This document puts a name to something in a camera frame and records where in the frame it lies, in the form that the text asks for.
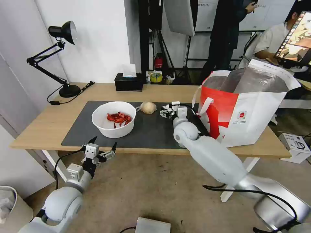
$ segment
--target white table leg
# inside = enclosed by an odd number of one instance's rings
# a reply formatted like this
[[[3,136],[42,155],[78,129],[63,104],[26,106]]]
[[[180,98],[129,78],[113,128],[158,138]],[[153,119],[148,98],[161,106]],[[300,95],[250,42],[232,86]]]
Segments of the white table leg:
[[[260,158],[246,158],[243,166],[245,167],[245,169],[250,172],[250,170],[252,170],[252,168],[255,166],[255,164],[258,162]],[[232,186],[227,185],[225,189],[234,189]],[[226,202],[229,197],[233,194],[233,192],[222,192],[222,194],[220,195],[220,199],[222,202]]]
[[[53,166],[55,166],[57,160],[59,159],[57,151],[55,151],[55,150],[42,150],[42,152],[45,154],[45,156],[51,162],[51,164]],[[61,160],[57,164],[56,171],[62,177],[62,179],[66,182],[66,180],[69,178],[69,173],[67,172],[67,169]]]

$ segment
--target person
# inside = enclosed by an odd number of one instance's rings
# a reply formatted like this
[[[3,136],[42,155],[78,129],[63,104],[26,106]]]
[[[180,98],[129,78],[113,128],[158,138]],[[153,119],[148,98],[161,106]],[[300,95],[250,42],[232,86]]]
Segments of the person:
[[[278,65],[278,60],[274,57],[274,55],[283,43],[285,37],[289,33],[289,30],[295,24],[301,12],[303,10],[310,10],[310,7],[306,4],[307,1],[309,0],[303,0],[295,3],[284,23],[272,26],[261,34],[257,46],[254,49],[254,58],[259,60],[267,60],[274,65]]]
[[[256,2],[243,7],[243,0],[219,0],[211,34],[208,60],[200,74],[200,82],[217,70],[227,70],[233,50],[237,48],[239,23],[258,6]]]

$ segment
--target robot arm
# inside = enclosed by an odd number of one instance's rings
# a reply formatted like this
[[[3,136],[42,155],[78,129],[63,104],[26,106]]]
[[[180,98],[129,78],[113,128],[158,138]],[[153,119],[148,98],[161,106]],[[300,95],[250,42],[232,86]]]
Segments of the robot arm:
[[[197,127],[186,119],[187,108],[179,107],[173,121],[174,139],[190,151],[214,179],[238,190],[262,191],[287,201],[297,214],[297,224],[303,223],[310,212],[310,206],[276,181],[249,174],[241,160],[230,150],[211,137],[199,136]],[[294,212],[283,201],[263,194],[244,193],[257,199],[256,214],[272,230],[278,230],[293,220]]]
[[[62,188],[54,190],[47,197],[37,216],[19,233],[64,233],[82,207],[82,194],[94,177],[96,167],[115,156],[116,146],[117,143],[110,151],[104,153],[99,151],[96,144],[84,145],[83,165],[69,165],[67,171],[70,173],[70,179]]]

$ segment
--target computer screen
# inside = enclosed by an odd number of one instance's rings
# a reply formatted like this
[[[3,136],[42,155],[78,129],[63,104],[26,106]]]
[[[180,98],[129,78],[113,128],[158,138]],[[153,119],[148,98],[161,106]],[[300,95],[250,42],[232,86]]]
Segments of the computer screen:
[[[311,12],[302,12],[275,56],[291,65],[311,66]]]

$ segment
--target black desk lamp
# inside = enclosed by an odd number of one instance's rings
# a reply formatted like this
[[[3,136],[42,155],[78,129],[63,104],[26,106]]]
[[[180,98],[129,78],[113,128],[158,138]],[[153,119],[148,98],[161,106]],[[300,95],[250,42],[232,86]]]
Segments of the black desk lamp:
[[[47,70],[45,70],[41,66],[39,66],[39,62],[49,58],[50,56],[53,56],[54,54],[56,54],[59,51],[62,51],[64,49],[65,42],[62,41],[61,38],[64,38],[66,41],[68,41],[69,43],[71,43],[73,45],[75,44],[75,41],[77,41],[77,31],[75,28],[75,24],[73,21],[68,21],[68,22],[64,23],[64,25],[61,27],[50,26],[48,31],[49,31],[49,34],[51,36],[55,37],[56,40],[59,40],[59,41],[55,45],[49,47],[48,49],[42,51],[41,53],[38,53],[37,55],[35,55],[33,57],[27,58],[27,63],[29,65],[33,66],[34,68],[40,70],[41,72],[43,72],[47,76],[50,76],[55,81],[62,84],[63,87],[59,90],[59,95],[61,97],[68,98],[68,97],[77,96],[81,92],[80,87],[78,87],[76,85],[70,85],[69,83],[67,83],[67,80],[65,80],[61,77],[58,77],[58,76],[48,72]],[[55,51],[51,54],[48,54],[48,55],[42,55],[43,53],[53,49],[56,46],[59,47],[59,49],[57,51]]]

